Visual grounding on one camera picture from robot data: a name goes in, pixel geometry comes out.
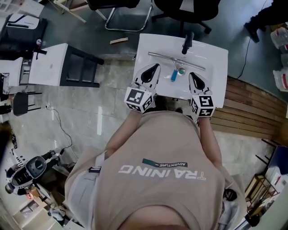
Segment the black cable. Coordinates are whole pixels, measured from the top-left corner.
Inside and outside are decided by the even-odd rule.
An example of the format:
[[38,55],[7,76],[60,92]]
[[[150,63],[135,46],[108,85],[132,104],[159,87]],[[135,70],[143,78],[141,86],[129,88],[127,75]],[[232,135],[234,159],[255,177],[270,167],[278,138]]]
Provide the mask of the black cable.
[[[263,10],[263,8],[264,8],[266,2],[267,2],[267,0],[264,2],[264,4],[263,4],[261,10]],[[230,81],[237,80],[237,79],[239,79],[239,78],[242,76],[243,71],[244,71],[244,68],[245,68],[245,66],[246,66],[246,60],[247,60],[247,54],[248,54],[248,48],[249,48],[250,41],[251,41],[251,38],[249,39],[249,42],[248,42],[248,45],[247,45],[247,50],[246,50],[246,55],[245,55],[245,62],[244,62],[244,66],[243,66],[243,68],[242,68],[242,71],[241,71],[241,73],[240,73],[240,75],[239,75],[238,77],[233,78],[233,79],[231,79]]]
[[73,142],[72,142],[72,138],[71,138],[71,136],[68,134],[68,133],[66,133],[65,132],[65,130],[62,128],[62,123],[61,123],[61,119],[60,119],[60,115],[59,115],[59,113],[58,113],[58,111],[57,110],[55,110],[55,109],[51,109],[50,111],[56,111],[57,112],[57,114],[58,114],[58,117],[59,117],[59,120],[57,119],[57,117],[56,117],[56,119],[57,119],[57,121],[58,121],[58,123],[59,123],[59,125],[60,125],[60,128],[62,129],[62,131],[67,135],[67,136],[69,136],[70,137],[70,142],[71,142],[71,144],[69,145],[69,146],[67,146],[67,147],[65,147],[65,148],[63,148],[62,150],[64,150],[64,149],[67,149],[67,148],[69,148],[69,147],[71,147],[72,146],[72,144],[73,144]]

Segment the blue handle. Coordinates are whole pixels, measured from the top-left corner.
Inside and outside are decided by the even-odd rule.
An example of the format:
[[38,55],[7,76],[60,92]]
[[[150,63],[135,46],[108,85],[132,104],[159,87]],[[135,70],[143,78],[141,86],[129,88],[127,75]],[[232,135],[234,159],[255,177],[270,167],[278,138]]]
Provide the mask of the blue handle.
[[175,81],[177,77],[178,70],[174,70],[171,76],[171,81]]

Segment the small black chair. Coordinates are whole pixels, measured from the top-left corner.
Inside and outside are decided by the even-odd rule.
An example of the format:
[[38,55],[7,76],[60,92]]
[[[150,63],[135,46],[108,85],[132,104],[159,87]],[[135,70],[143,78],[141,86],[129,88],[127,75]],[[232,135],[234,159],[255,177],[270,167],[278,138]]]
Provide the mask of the small black chair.
[[98,9],[107,9],[107,8],[113,8],[106,23],[105,23],[105,28],[110,31],[126,31],[126,32],[140,32],[142,31],[147,24],[147,21],[150,17],[150,13],[153,7],[153,0],[151,0],[150,8],[147,13],[147,17],[145,19],[144,25],[141,29],[138,30],[124,30],[124,29],[116,29],[116,28],[108,28],[108,24],[110,20],[112,19],[116,8],[120,7],[128,7],[128,8],[135,8],[140,0],[87,0],[87,3],[90,7],[91,10],[95,11]]
[[39,108],[35,108],[35,109],[28,109],[30,106],[34,106],[33,105],[28,105],[28,97],[29,95],[36,95],[36,94],[42,94],[42,93],[36,93],[36,92],[19,92],[15,95],[14,100],[13,100],[13,113],[15,116],[21,116],[23,114],[26,114],[29,111],[33,111],[33,110],[39,110],[41,109],[41,107]]
[[183,0],[174,0],[169,3],[165,0],[154,0],[155,5],[163,13],[153,16],[152,22],[155,22],[158,18],[166,17],[180,21],[180,37],[183,36],[184,22],[200,24],[205,27],[204,32],[210,34],[212,29],[202,21],[211,20],[217,16],[220,0],[194,0],[194,12],[180,10],[182,2]]

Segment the wooden floor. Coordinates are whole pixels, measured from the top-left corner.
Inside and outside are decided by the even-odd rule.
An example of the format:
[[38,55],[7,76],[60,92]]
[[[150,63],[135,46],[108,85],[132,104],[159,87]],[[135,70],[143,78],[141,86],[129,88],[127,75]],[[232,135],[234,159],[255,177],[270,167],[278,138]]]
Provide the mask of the wooden floor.
[[228,77],[225,102],[211,119],[214,130],[272,139],[285,119],[287,104],[240,80]]

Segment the power cord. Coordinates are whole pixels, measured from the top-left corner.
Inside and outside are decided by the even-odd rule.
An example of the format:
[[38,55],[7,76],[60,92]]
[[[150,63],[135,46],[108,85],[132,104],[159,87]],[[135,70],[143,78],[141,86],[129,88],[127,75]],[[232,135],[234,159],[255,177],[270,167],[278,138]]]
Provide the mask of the power cord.
[[47,110],[49,110],[49,111],[53,111],[54,114],[55,114],[54,111],[57,112],[57,114],[58,114],[58,118],[59,118],[59,119],[57,118],[56,114],[55,114],[55,117],[56,117],[56,120],[58,121],[58,123],[59,123],[59,125],[60,125],[60,128],[62,129],[62,131],[64,132],[65,135],[67,135],[67,136],[70,137],[70,142],[71,142],[71,144],[70,144],[69,146],[63,148],[63,150],[64,150],[64,149],[67,149],[67,148],[69,148],[69,147],[71,147],[71,146],[73,145],[72,138],[71,138],[71,136],[70,136],[68,133],[66,133],[65,130],[62,128],[62,123],[61,123],[61,119],[60,119],[59,112],[58,112],[56,109],[49,108],[48,106],[45,106],[45,107],[46,107]]
[[[264,6],[265,6],[265,4],[266,4],[267,1],[268,1],[268,0],[266,0],[266,1],[264,2],[261,10],[263,10],[263,8],[264,8]],[[248,42],[248,45],[247,45],[247,50],[246,50],[246,55],[245,55],[245,62],[244,62],[244,66],[243,66],[243,68],[242,68],[242,71],[241,71],[241,73],[240,73],[240,75],[239,75],[238,77],[233,78],[233,79],[231,79],[230,81],[237,80],[237,79],[239,79],[239,78],[242,76],[243,71],[244,71],[244,68],[245,68],[245,66],[246,66],[246,60],[247,60],[247,54],[248,54],[248,48],[249,48],[250,41],[251,41],[251,38],[249,39],[249,42]]]

